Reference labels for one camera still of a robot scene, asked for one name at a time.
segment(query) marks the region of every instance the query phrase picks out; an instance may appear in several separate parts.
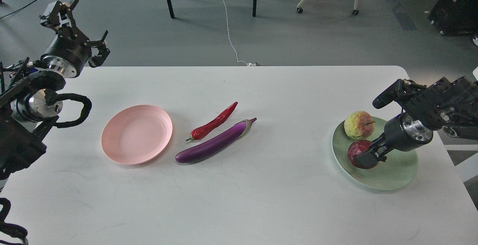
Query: red chili pepper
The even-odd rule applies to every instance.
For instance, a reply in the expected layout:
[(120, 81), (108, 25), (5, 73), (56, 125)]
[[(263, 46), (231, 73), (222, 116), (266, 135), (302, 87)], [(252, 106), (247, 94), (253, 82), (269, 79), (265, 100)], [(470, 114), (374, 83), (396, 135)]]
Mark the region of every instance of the red chili pepper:
[(216, 127), (220, 126), (222, 123), (224, 123), (224, 121), (226, 121), (229, 118), (231, 113), (236, 108), (237, 104), (238, 104), (237, 102), (234, 102), (227, 109), (224, 109), (224, 111), (222, 111), (216, 118), (214, 118), (214, 120), (208, 122), (204, 126), (200, 126), (196, 129), (193, 129), (193, 131), (191, 131), (191, 133), (190, 133), (189, 138), (186, 139), (186, 141), (188, 141), (188, 140), (200, 140), (200, 139), (204, 138), (207, 134), (210, 133), (210, 131), (212, 131)]

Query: green plate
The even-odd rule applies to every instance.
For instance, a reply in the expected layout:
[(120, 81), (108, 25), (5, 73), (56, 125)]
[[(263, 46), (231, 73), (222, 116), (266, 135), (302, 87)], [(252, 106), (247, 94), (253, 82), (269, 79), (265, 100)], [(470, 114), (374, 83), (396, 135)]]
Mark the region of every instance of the green plate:
[[(373, 141), (384, 132), (387, 121), (374, 117), (375, 130), (372, 136), (366, 138)], [(357, 182), (378, 190), (394, 190), (407, 185), (418, 170), (418, 157), (415, 151), (401, 152), (393, 150), (387, 154), (386, 162), (379, 162), (373, 168), (364, 170), (354, 167), (348, 160), (348, 147), (356, 141), (345, 134), (344, 122), (333, 132), (332, 150), (338, 164)]]

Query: purple eggplant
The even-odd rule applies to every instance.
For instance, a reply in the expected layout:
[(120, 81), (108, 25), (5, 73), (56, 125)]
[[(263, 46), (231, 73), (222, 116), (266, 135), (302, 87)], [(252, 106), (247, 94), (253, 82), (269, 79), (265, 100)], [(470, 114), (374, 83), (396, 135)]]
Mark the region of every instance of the purple eggplant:
[(205, 160), (244, 136), (256, 120), (257, 118), (253, 118), (238, 122), (214, 138), (178, 153), (176, 161), (178, 163), (196, 163)]

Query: white table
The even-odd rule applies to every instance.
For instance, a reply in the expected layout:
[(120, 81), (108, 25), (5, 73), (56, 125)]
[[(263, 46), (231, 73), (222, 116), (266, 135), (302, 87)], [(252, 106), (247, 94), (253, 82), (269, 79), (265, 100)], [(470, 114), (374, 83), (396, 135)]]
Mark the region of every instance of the white table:
[[(92, 100), (89, 118), (54, 128), (47, 153), (11, 175), (7, 222), (27, 228), (31, 244), (474, 245), (478, 212), (437, 134), (417, 149), (415, 178), (392, 192), (358, 184), (333, 157), (332, 133), (352, 111), (399, 113), (372, 100), (406, 77), (397, 66), (85, 68), (64, 92)], [(234, 101), (207, 138), (257, 117), (249, 133), (177, 164), (190, 130)], [(67, 103), (62, 121), (80, 108)], [(173, 137), (155, 160), (120, 165), (103, 154), (101, 132), (139, 104), (165, 109)]]

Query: pink plate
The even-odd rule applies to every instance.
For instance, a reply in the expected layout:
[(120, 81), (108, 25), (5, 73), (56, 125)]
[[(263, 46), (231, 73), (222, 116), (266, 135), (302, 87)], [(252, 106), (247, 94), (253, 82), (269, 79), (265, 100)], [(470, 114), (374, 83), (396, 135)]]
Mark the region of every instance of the pink plate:
[(106, 124), (101, 147), (118, 163), (140, 164), (159, 155), (172, 134), (173, 123), (164, 109), (138, 105), (122, 110)]

